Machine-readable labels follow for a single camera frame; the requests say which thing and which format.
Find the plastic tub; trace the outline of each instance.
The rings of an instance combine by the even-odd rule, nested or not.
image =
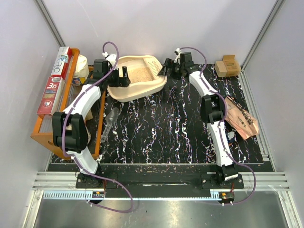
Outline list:
[[[124,56],[118,67],[126,66],[131,83],[128,87],[108,87],[109,94],[119,102],[128,102],[160,91],[167,82],[166,76],[157,76],[161,63],[154,56]]]

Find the small brown box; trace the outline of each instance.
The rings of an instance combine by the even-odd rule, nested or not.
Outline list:
[[[223,57],[223,61],[216,61],[215,70],[219,77],[237,76],[241,72],[241,67],[234,55]]]

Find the marble pattern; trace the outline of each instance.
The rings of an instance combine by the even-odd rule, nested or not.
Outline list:
[[[247,109],[238,77],[217,77],[214,65],[204,76],[222,95],[236,98]],[[215,163],[211,134],[200,118],[201,98],[189,80],[168,78],[165,87],[127,103],[106,97],[104,117],[114,108],[121,113],[108,139],[100,146],[100,163]],[[234,131],[225,123],[227,132]],[[244,163],[263,163],[256,137],[243,140],[236,133],[230,146],[233,157]],[[67,163],[58,157],[53,163]]]

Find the red and white box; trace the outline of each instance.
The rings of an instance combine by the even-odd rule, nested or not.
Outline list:
[[[70,47],[60,47],[51,76],[62,77],[65,80],[71,58],[72,49]]]
[[[43,117],[45,115],[52,115],[57,111],[64,84],[65,82],[62,77],[48,78],[37,115]]]

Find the gray wall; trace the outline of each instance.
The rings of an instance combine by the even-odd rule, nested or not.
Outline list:
[[[246,74],[279,171],[304,222],[304,1],[286,1]]]
[[[0,227],[20,227],[49,152],[30,138],[58,45],[32,0],[0,3]]]
[[[102,57],[102,44],[108,40],[122,56],[154,55],[162,63],[184,46],[201,49],[209,63],[227,54],[242,63],[275,0],[44,2],[65,43],[79,48],[91,64]],[[203,61],[195,52],[193,57]]]

